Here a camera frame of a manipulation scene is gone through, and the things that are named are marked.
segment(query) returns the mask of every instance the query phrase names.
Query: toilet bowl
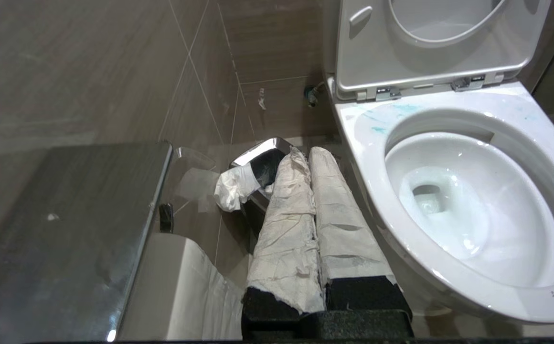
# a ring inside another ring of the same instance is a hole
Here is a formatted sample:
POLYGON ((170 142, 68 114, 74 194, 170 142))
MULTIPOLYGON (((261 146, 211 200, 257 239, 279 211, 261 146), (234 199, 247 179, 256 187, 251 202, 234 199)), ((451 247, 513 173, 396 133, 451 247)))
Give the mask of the toilet bowl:
POLYGON ((423 48, 390 33, 386 1, 325 7, 325 72, 398 284, 418 314, 554 323, 554 126, 513 78, 548 2, 500 2, 479 32, 423 48))

